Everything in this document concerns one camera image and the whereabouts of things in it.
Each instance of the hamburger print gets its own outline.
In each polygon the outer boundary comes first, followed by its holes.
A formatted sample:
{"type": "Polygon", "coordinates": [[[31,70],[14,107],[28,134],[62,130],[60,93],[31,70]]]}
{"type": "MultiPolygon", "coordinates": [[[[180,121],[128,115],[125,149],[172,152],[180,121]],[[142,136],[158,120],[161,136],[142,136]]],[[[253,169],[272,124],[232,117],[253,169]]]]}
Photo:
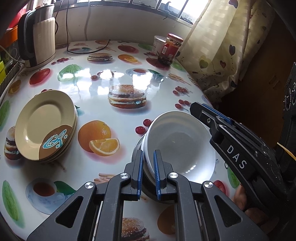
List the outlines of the hamburger print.
{"type": "Polygon", "coordinates": [[[136,109],[146,105],[146,95],[133,85],[115,85],[109,89],[109,103],[121,109],[136,109]]]}
{"type": "Polygon", "coordinates": [[[112,59],[112,55],[108,53],[92,53],[87,57],[87,60],[91,62],[109,62],[112,59]]]}
{"type": "Polygon", "coordinates": [[[137,218],[123,218],[121,241],[149,241],[149,233],[144,223],[137,218]]]}
{"type": "Polygon", "coordinates": [[[4,144],[4,155],[7,159],[12,161],[22,158],[22,155],[15,144],[15,126],[11,127],[7,132],[4,144]]]}

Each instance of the window frame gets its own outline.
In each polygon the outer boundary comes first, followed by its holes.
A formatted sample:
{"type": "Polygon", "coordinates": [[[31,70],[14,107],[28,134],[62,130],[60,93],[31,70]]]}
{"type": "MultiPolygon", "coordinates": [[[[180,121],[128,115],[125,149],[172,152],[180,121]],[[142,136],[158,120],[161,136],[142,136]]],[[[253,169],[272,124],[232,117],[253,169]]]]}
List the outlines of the window frame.
{"type": "MultiPolygon", "coordinates": [[[[69,8],[73,8],[73,7],[85,7],[85,6],[88,6],[89,3],[88,1],[87,2],[77,2],[78,0],[69,0],[69,8]]],[[[179,11],[179,14],[178,16],[174,16],[174,15],[171,15],[171,14],[167,14],[166,12],[164,11],[161,11],[159,10],[159,7],[161,6],[161,1],[162,0],[158,0],[155,8],[150,8],[148,6],[142,6],[142,5],[137,5],[137,4],[133,4],[133,0],[129,0],[129,2],[116,2],[116,1],[105,1],[105,0],[101,0],[101,1],[91,1],[90,2],[90,5],[91,6],[117,6],[117,7],[129,7],[129,8],[134,8],[134,9],[139,9],[139,10],[143,10],[143,11],[147,11],[147,12],[152,12],[152,13],[155,13],[155,14],[158,14],[158,15],[161,15],[163,17],[167,17],[167,18],[170,18],[172,20],[175,20],[181,24],[184,24],[190,28],[192,28],[192,24],[182,20],[180,17],[183,13],[183,10],[186,6],[186,4],[188,3],[189,0],[186,0],[182,9],[179,11]]],[[[55,2],[55,8],[54,8],[54,12],[56,12],[59,7],[60,7],[60,2],[61,1],[58,1],[58,2],[55,2]]],[[[65,10],[67,9],[67,5],[68,5],[68,0],[64,0],[63,1],[63,4],[61,6],[61,9],[60,10],[65,10]]]]}

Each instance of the blue gripper pad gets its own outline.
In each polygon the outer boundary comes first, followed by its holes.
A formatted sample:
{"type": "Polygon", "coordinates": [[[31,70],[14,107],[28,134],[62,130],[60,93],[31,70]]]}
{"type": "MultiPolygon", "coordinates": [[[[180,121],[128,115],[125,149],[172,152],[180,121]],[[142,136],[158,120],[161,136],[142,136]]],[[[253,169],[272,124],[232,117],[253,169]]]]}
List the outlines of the blue gripper pad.
{"type": "Polygon", "coordinates": [[[137,196],[138,200],[140,200],[141,193],[142,193],[142,180],[143,180],[143,151],[141,152],[140,157],[140,166],[139,166],[139,174],[138,174],[138,190],[137,190],[137,196]]]}
{"type": "Polygon", "coordinates": [[[217,116],[223,118],[229,125],[232,125],[232,120],[228,118],[227,116],[223,115],[221,112],[213,109],[212,107],[209,107],[207,104],[202,104],[203,107],[207,108],[208,110],[214,112],[217,116]]]}
{"type": "Polygon", "coordinates": [[[154,151],[154,153],[153,153],[153,165],[154,165],[156,195],[157,195],[157,199],[160,200],[160,196],[161,196],[161,192],[160,192],[160,176],[159,176],[159,169],[158,169],[156,151],[154,151]]]}

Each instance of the glass jar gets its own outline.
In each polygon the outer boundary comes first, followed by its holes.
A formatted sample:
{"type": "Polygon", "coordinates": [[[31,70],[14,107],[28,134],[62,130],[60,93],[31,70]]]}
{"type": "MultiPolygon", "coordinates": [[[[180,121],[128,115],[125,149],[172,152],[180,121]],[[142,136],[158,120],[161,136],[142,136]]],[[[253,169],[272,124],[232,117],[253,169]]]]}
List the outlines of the glass jar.
{"type": "Polygon", "coordinates": [[[184,40],[177,35],[168,34],[162,52],[158,56],[158,61],[164,65],[171,65],[183,41],[184,40]]]}

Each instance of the white bowl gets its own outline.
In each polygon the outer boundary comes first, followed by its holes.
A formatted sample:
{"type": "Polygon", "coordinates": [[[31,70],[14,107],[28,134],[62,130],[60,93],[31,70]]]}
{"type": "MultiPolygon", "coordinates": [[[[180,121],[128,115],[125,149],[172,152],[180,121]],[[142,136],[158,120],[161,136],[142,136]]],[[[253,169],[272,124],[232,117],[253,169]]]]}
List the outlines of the white bowl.
{"type": "Polygon", "coordinates": [[[169,111],[158,116],[144,138],[144,156],[154,177],[153,153],[160,150],[163,161],[189,181],[203,183],[215,168],[215,150],[211,135],[195,117],[182,111],[169,111]]]}

